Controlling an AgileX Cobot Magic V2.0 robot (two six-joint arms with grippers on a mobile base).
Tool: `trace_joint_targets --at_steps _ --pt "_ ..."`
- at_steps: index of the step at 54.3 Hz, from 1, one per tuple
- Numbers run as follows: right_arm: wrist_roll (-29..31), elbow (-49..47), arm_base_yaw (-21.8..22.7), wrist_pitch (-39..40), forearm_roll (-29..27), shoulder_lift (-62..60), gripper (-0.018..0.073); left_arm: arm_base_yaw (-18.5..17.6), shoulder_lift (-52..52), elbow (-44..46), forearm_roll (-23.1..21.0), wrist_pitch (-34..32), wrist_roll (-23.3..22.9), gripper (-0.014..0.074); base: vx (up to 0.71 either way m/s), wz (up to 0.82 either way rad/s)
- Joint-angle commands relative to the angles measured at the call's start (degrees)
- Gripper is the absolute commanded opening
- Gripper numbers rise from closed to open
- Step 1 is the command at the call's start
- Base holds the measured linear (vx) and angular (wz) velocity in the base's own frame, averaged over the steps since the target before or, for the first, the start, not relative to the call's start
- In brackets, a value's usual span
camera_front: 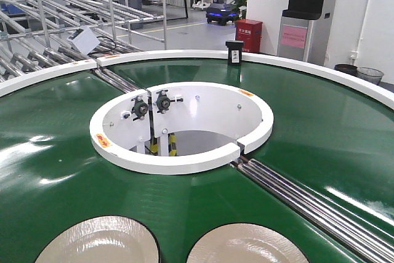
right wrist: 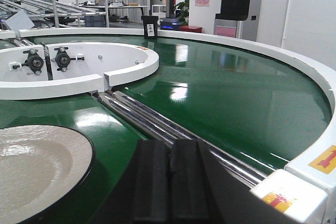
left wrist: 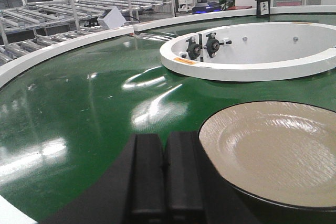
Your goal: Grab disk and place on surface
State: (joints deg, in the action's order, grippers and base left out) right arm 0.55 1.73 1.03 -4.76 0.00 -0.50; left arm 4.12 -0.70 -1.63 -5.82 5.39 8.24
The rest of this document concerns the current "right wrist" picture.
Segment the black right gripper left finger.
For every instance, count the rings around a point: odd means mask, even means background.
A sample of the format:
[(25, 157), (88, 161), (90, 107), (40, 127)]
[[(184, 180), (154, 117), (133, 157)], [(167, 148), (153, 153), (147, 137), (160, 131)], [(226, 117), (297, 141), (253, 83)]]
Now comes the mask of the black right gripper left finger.
[(140, 142), (133, 223), (167, 223), (168, 160), (166, 145), (158, 140)]

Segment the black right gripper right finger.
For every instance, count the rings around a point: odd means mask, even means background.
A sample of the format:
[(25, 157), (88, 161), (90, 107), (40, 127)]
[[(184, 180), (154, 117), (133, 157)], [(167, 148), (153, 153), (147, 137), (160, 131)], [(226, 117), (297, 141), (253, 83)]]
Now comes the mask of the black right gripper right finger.
[(205, 182), (199, 139), (177, 140), (171, 149), (170, 200), (173, 223), (216, 223)]

